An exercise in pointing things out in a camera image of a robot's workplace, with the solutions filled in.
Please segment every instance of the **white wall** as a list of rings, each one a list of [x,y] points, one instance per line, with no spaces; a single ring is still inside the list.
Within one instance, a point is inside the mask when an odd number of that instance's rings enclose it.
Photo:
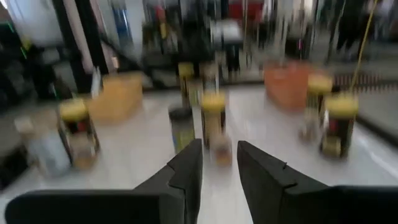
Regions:
[[[139,58],[142,54],[142,22],[145,21],[144,6],[141,0],[126,0],[126,8],[127,20],[134,43],[133,55]]]
[[[51,0],[7,0],[7,6],[20,35],[37,45],[62,42]]]
[[[113,17],[113,12],[109,0],[96,0],[104,25],[106,35],[114,42],[119,43],[118,31]]]

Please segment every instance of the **orange basket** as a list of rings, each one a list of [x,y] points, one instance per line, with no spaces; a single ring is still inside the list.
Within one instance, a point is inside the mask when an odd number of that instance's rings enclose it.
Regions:
[[[304,110],[308,76],[313,72],[315,69],[303,62],[271,64],[264,69],[264,84],[268,97],[284,110]]]
[[[96,124],[119,124],[129,119],[142,104],[142,74],[126,72],[103,78],[103,91],[88,101]]]

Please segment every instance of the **white table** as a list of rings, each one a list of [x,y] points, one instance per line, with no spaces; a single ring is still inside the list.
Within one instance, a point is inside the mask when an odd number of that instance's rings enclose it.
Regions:
[[[246,140],[289,166],[328,185],[397,185],[398,151],[355,126],[349,157],[323,157],[318,146],[298,138],[300,114],[277,109],[263,86],[234,87],[227,91],[226,131],[233,143],[229,169],[215,167],[203,154],[203,182],[198,223],[252,223],[236,162],[238,140]],[[180,102],[177,92],[144,97],[141,112],[119,126],[97,126],[102,152],[87,172],[70,172],[46,179],[30,170],[0,196],[4,211],[12,198],[35,189],[133,189],[155,174],[174,156],[168,107]],[[195,132],[201,138],[199,110],[194,110]]]

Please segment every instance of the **jar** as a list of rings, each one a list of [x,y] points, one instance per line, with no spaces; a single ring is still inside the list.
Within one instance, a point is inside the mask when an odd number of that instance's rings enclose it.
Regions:
[[[202,94],[202,80],[200,77],[192,78],[188,83],[189,102],[191,106],[198,106]]]
[[[321,152],[337,157],[348,154],[358,108],[358,99],[352,95],[329,96],[325,99],[328,126],[322,138]]]
[[[224,133],[225,129],[225,95],[206,92],[201,100],[201,123],[203,142],[208,149],[210,138]]]
[[[175,153],[178,154],[185,146],[195,139],[195,128],[191,108],[172,108],[169,110]]]
[[[181,62],[178,64],[178,77],[180,78],[180,88],[182,104],[184,106],[189,106],[189,80],[193,77],[194,69],[193,64],[188,62]]]
[[[325,95],[331,93],[332,87],[332,77],[326,75],[310,75],[308,78],[305,116],[307,119],[316,120],[320,126],[323,126],[323,121],[325,119],[323,100]]]
[[[307,97],[305,101],[304,126],[300,130],[300,137],[305,141],[312,141],[318,137],[319,127],[323,127],[325,109],[323,100],[331,93],[333,79],[326,75],[310,75],[308,77]]]
[[[73,165],[78,169],[93,166],[100,144],[83,99],[72,99],[61,103],[61,129],[65,133]]]

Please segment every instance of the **yellow lid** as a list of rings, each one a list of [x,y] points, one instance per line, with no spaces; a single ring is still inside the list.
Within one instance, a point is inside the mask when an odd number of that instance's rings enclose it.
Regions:
[[[333,79],[327,75],[310,75],[308,90],[313,93],[329,93],[333,87]]]
[[[190,77],[193,75],[193,64],[189,62],[178,63],[180,77]]]
[[[164,22],[160,24],[160,36],[162,39],[167,38],[167,26]]]
[[[225,95],[223,93],[205,93],[201,99],[203,110],[221,111],[225,108]]]
[[[60,116],[67,121],[78,121],[87,116],[88,110],[83,99],[76,98],[60,104]]]
[[[353,95],[329,96],[325,99],[325,109],[332,116],[356,116],[359,110],[358,99]]]

